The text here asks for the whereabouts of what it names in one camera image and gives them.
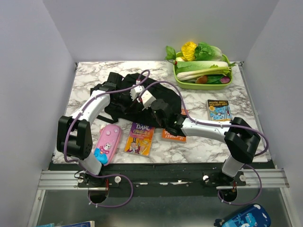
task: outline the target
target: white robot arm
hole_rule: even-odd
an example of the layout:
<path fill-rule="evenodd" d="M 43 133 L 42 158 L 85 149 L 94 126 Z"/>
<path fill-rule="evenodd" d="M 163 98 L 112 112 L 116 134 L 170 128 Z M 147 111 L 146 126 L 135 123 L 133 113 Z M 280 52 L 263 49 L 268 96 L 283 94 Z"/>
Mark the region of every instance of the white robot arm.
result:
<path fill-rule="evenodd" d="M 113 89 L 110 86 L 102 86 L 100 90 L 92 92 L 90 105 L 81 111 L 83 106 L 70 117 L 62 116 L 58 124 L 57 149 L 63 152 L 67 130 L 73 119 L 81 113 L 73 130 L 77 130 L 77 135 L 70 135 L 67 145 L 67 155 L 76 158 L 87 170 L 98 175 L 102 164 L 95 158 L 92 150 L 92 137 L 90 126 L 98 114 L 110 103 L 110 95 L 106 94 L 96 98 L 97 95 Z M 131 97 L 137 99 L 144 87 L 137 86 L 131 89 Z M 146 91 L 139 100 L 143 109 L 151 108 L 154 116 L 162 128 L 165 128 L 172 135 L 180 136 L 199 136 L 225 142 L 231 155 L 222 167 L 222 173 L 227 177 L 233 178 L 244 164 L 252 162 L 257 150 L 260 137 L 256 133 L 229 127 L 221 127 L 221 122 L 211 122 L 196 119 L 199 122 L 217 124 L 217 126 L 206 126 L 196 124 L 185 115 L 173 114 L 170 107 L 163 100 L 156 100 L 150 92 Z M 235 118 L 229 124 L 238 124 L 249 127 L 241 118 Z"/>

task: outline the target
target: white marble table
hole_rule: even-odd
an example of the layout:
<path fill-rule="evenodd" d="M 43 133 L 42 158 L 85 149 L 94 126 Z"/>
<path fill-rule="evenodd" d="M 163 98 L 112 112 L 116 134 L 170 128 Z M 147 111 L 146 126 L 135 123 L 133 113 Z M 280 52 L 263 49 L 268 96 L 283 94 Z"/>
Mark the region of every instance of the white marble table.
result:
<path fill-rule="evenodd" d="M 79 109 L 89 98 L 91 87 L 107 80 L 110 72 L 117 72 L 123 76 L 129 73 L 150 69 L 150 77 L 156 80 L 168 80 L 176 84 L 172 64 L 167 61 L 108 61 L 79 63 L 75 81 L 72 87 L 66 115 L 70 116 Z M 189 114 L 192 117 L 208 120 L 206 111 L 207 99 L 228 100 L 233 116 L 243 118 L 251 127 L 257 128 L 254 113 L 246 92 L 238 66 L 233 67 L 233 81 L 224 90 L 200 91 L 180 89 Z M 156 129 L 149 157 L 142 157 L 123 152 L 130 131 L 131 122 L 120 119 L 119 125 L 123 134 L 112 163 L 200 163 L 223 162 L 229 156 L 227 146 L 216 140 L 188 137 L 187 142 L 177 143 L 161 139 L 161 130 Z M 106 123 L 98 119 L 91 126 L 94 146 L 99 138 L 99 130 Z M 56 151 L 53 159 L 55 164 L 65 163 L 63 154 Z M 254 159 L 254 162 L 267 162 L 266 155 Z"/>

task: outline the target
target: black strap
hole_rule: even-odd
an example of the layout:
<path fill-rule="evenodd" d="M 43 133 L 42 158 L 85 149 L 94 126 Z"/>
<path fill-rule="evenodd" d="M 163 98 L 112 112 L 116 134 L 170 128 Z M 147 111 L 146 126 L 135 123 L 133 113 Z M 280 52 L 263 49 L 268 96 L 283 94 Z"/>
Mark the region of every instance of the black strap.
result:
<path fill-rule="evenodd" d="M 107 123 L 110 123 L 110 124 L 114 124 L 114 123 L 117 123 L 119 121 L 118 118 L 109 119 L 109 118 L 101 116 L 101 115 L 98 115 L 97 119 L 102 120 L 102 121 L 107 122 Z"/>

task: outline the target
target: green basket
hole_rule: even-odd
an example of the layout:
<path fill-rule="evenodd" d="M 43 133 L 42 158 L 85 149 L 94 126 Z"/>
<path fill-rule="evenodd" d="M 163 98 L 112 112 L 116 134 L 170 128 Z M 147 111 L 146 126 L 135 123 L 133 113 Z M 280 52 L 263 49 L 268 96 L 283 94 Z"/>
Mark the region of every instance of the green basket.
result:
<path fill-rule="evenodd" d="M 183 57 L 182 52 L 178 52 L 177 57 Z M 222 61 L 230 64 L 228 58 L 224 54 L 222 54 Z M 229 81 L 229 83 L 227 83 L 227 84 L 194 84 L 194 83 L 183 82 L 183 81 L 178 80 L 177 75 L 176 75 L 176 68 L 177 67 L 175 66 L 174 75 L 175 75 L 176 82 L 178 83 L 178 86 L 180 88 L 192 89 L 192 90 L 221 90 L 232 83 L 232 72 L 227 74 L 227 76 L 231 78 L 231 81 Z"/>

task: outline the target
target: comic book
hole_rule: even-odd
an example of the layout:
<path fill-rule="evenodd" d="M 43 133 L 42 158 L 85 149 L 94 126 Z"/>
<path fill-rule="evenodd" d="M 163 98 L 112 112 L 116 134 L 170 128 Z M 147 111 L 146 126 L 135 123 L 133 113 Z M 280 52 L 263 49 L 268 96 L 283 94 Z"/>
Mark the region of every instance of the comic book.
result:
<path fill-rule="evenodd" d="M 133 122 L 124 151 L 149 156 L 154 131 L 154 127 Z"/>
<path fill-rule="evenodd" d="M 181 114 L 186 114 L 184 109 L 182 109 Z M 170 135 L 170 133 L 167 132 L 165 129 L 162 130 L 162 139 L 169 140 L 172 142 L 186 142 L 186 137 Z"/>
<path fill-rule="evenodd" d="M 95 221 L 86 221 L 86 222 L 81 222 L 77 224 L 71 224 L 71 225 L 66 225 L 66 226 L 60 226 L 60 227 L 94 227 L 95 226 Z"/>
<path fill-rule="evenodd" d="M 211 121 L 231 121 L 232 114 L 229 103 L 226 100 L 207 100 L 208 118 Z"/>

